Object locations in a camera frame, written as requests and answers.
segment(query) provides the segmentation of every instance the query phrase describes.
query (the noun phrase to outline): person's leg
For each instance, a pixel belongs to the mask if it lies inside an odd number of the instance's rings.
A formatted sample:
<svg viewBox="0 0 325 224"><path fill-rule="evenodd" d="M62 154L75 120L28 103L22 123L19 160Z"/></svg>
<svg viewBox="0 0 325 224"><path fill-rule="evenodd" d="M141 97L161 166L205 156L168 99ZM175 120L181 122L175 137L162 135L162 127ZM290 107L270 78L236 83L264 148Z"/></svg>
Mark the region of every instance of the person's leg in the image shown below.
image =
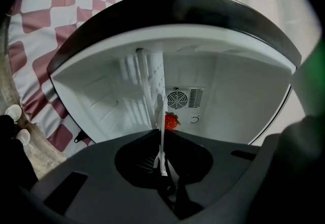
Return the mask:
<svg viewBox="0 0 325 224"><path fill-rule="evenodd" d="M4 115L0 116L1 140L8 140L15 133L15 122L21 116L21 108L18 105L10 106Z"/></svg>
<svg viewBox="0 0 325 224"><path fill-rule="evenodd" d="M26 129L21 130L16 139L11 139L15 133L15 122L21 116L21 108L12 105L6 110L6 114L0 116L1 141L3 150L0 153L4 163L4 175L7 181L30 190L37 182L33 167L24 152L30 140L30 134Z"/></svg>
<svg viewBox="0 0 325 224"><path fill-rule="evenodd" d="M0 116L1 140L9 140L15 133L15 122L8 115Z"/></svg>
<svg viewBox="0 0 325 224"><path fill-rule="evenodd" d="M34 169L24 152L23 144L18 139L8 140L6 143L6 176L12 183L30 190L37 182Z"/></svg>

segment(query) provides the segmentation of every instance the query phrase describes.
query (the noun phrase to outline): white rod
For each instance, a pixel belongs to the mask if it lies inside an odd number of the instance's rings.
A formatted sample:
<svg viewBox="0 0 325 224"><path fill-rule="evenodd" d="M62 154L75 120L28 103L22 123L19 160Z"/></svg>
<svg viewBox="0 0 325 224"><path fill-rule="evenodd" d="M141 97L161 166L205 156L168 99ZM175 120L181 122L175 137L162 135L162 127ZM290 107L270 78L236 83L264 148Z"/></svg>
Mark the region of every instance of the white rod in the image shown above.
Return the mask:
<svg viewBox="0 0 325 224"><path fill-rule="evenodd" d="M139 63L140 78L142 81L143 93L147 105L150 124L152 129L155 129L156 120L154 119L154 108L151 102L150 86L149 86L148 75L146 73L147 70L145 68L145 62L144 62L145 54L143 53L143 49L137 50L137 58Z"/></svg>
<svg viewBox="0 0 325 224"><path fill-rule="evenodd" d="M165 140L165 115L167 111L167 96L161 108L161 139L160 139L160 172L164 174L165 171L165 156L164 156L164 140Z"/></svg>

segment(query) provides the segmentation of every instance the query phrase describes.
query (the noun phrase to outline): black pants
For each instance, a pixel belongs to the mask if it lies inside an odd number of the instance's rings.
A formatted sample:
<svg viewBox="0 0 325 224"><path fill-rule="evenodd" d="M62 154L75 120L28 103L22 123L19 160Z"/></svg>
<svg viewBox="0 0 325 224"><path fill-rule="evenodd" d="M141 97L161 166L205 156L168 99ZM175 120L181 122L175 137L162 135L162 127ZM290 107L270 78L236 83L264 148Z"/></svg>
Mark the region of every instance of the black pants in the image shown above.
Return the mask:
<svg viewBox="0 0 325 224"><path fill-rule="evenodd" d="M0 140L3 143L1 150L4 176L11 184L16 184L30 190L37 182L34 169L28 160L22 143L17 139L11 139L15 133L15 122L8 116L0 116Z"/></svg>

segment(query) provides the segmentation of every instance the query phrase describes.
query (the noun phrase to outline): white sneaker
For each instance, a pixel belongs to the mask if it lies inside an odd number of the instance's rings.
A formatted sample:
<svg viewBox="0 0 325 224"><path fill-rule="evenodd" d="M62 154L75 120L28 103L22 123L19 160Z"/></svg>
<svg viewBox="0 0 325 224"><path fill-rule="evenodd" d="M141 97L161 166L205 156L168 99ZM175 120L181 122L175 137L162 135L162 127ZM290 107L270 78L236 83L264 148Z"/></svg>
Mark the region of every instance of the white sneaker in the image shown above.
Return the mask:
<svg viewBox="0 0 325 224"><path fill-rule="evenodd" d="M22 143L23 147L25 147L30 141L30 133L27 129L22 129L18 132L16 139L18 139Z"/></svg>
<svg viewBox="0 0 325 224"><path fill-rule="evenodd" d="M15 122L17 122L21 117L21 113L22 110L18 105L12 105L6 110L5 115L10 116Z"/></svg>

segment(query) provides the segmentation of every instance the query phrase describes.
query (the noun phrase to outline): gray floor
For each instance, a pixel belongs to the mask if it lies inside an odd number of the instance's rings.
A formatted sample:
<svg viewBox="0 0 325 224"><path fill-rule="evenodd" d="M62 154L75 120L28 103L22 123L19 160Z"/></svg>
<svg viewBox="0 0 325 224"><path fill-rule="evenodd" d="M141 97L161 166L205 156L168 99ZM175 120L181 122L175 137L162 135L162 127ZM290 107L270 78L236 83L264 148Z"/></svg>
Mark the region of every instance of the gray floor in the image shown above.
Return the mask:
<svg viewBox="0 0 325 224"><path fill-rule="evenodd" d="M0 28L0 113L12 104L19 104L19 96L15 88L9 66L7 31L10 18L6 18ZM30 132L30 143L25 147L25 153L31 161L38 178L41 178L66 158L57 151L34 124L25 116L18 120L17 131L27 129Z"/></svg>

